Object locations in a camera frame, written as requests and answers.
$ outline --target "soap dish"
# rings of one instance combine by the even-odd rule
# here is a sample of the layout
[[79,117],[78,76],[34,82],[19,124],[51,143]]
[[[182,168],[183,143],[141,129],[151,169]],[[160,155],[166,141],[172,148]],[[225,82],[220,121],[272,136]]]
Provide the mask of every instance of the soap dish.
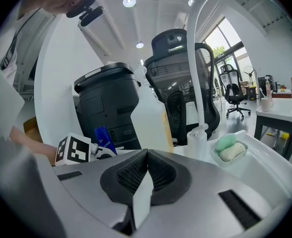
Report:
[[239,142],[239,143],[241,143],[242,145],[244,145],[244,147],[245,147],[246,150],[245,150],[244,152],[240,153],[238,156],[236,156],[236,157],[235,157],[233,160],[231,160],[231,161],[228,161],[228,162],[223,161],[223,160],[220,158],[220,156],[219,156],[219,152],[216,150],[216,148],[212,150],[212,152],[211,152],[211,157],[215,160],[215,162],[218,164],[219,167],[221,167],[221,168],[226,168],[226,167],[228,167],[228,166],[231,166],[233,163],[235,163],[235,162],[237,162],[238,160],[242,159],[242,158],[246,155],[246,153],[247,153],[247,149],[249,148],[249,147],[247,146],[247,144],[244,143],[244,142],[242,142],[242,141],[236,141],[236,142]]

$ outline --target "white soap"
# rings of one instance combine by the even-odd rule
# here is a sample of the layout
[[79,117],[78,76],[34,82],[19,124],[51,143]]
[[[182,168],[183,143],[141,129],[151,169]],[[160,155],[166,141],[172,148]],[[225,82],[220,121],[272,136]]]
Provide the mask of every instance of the white soap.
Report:
[[245,150],[246,149],[244,145],[242,145],[239,142],[236,142],[231,147],[222,150],[219,156],[224,162],[229,162],[233,160],[236,156],[243,153]]

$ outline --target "green soap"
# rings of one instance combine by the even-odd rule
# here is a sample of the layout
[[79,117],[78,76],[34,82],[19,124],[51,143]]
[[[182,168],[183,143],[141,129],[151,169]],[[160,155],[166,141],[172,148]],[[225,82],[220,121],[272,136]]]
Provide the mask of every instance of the green soap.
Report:
[[234,133],[227,134],[227,135],[221,137],[217,141],[216,150],[220,152],[220,151],[222,151],[222,150],[224,150],[226,148],[231,147],[235,143],[236,143],[235,134]]

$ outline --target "black table leg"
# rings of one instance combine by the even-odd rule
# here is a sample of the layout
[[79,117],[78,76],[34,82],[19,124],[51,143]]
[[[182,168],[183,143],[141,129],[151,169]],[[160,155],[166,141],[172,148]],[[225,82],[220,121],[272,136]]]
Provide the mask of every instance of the black table leg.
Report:
[[292,155],[292,133],[290,133],[290,137],[288,138],[282,153],[282,156],[287,160],[290,159],[291,155]]
[[256,117],[256,126],[255,126],[255,133],[254,133],[254,137],[257,140],[261,140],[261,135],[262,135],[262,129],[263,129],[263,125],[259,119],[259,117]]

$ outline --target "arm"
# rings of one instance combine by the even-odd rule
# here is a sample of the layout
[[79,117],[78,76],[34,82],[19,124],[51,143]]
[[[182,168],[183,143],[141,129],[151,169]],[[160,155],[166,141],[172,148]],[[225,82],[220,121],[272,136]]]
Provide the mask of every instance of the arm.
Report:
[[22,133],[16,127],[12,127],[12,130],[10,132],[10,139],[17,144],[28,147],[32,153],[39,153],[47,156],[50,164],[55,164],[57,151],[56,147],[40,143],[29,138],[26,134]]

